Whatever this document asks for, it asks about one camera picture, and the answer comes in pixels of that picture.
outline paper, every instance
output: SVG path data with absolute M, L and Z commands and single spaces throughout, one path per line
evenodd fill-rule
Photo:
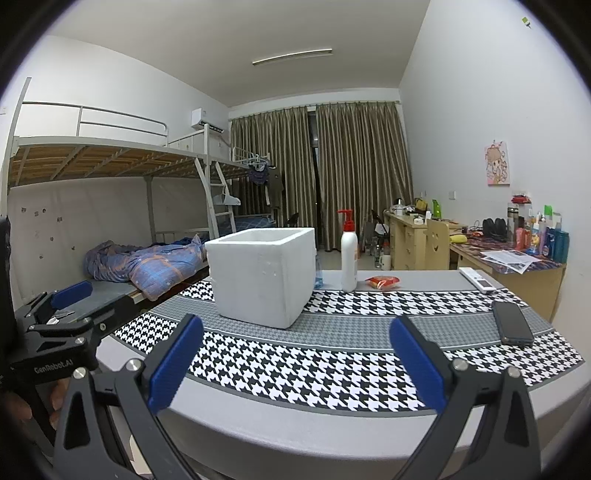
M 532 263 L 540 261 L 539 258 L 532 257 L 519 250 L 492 250 L 482 252 L 482 255 L 484 255 L 483 260 L 503 265 L 519 274 L 523 274 Z

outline wooden desk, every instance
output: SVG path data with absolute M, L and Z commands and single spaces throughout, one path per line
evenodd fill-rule
M 458 267 L 484 270 L 528 303 L 542 318 L 552 322 L 566 264 L 543 260 L 532 264 L 525 273 L 518 274 L 482 260 L 480 252 L 507 249 L 511 247 L 490 239 L 470 239 L 466 244 L 450 245 L 450 250 L 458 254 Z
M 427 225 L 415 225 L 409 215 L 397 216 L 384 212 L 390 225 L 390 249 L 393 270 L 424 270 Z M 450 232 L 460 231 L 466 225 L 446 221 Z

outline human hand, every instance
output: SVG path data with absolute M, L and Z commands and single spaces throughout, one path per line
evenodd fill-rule
M 51 406 L 54 412 L 49 417 L 49 422 L 54 429 L 57 429 L 57 422 L 60 419 L 60 410 L 64 403 L 64 397 L 70 383 L 69 378 L 62 378 L 57 381 L 50 395 Z M 17 420 L 30 420 L 33 417 L 31 407 L 16 393 L 8 392 L 5 397 L 5 405 L 10 414 Z

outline white lotion bottle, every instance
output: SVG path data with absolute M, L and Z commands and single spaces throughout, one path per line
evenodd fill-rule
M 359 241 L 355 233 L 355 223 L 352 219 L 353 210 L 338 210 L 345 214 L 343 235 L 340 238 L 341 289 L 353 291 L 357 287 L 357 257 Z

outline ceiling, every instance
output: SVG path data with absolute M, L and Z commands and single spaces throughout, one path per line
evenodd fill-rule
M 429 0 L 80 0 L 50 32 L 121 52 L 227 106 L 398 87 Z M 254 60 L 332 47 L 327 57 Z

